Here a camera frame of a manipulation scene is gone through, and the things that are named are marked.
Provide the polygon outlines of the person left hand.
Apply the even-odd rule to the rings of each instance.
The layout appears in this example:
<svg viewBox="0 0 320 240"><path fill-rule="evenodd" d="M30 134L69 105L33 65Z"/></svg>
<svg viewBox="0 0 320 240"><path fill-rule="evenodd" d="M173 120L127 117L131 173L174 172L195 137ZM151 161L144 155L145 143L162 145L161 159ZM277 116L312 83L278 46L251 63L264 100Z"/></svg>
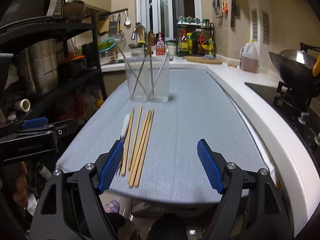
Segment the person left hand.
<svg viewBox="0 0 320 240"><path fill-rule="evenodd" d="M1 174L1 189L4 188L5 192L11 194L14 202L22 208L28 205L27 174L28 171L23 161L3 167Z"/></svg>

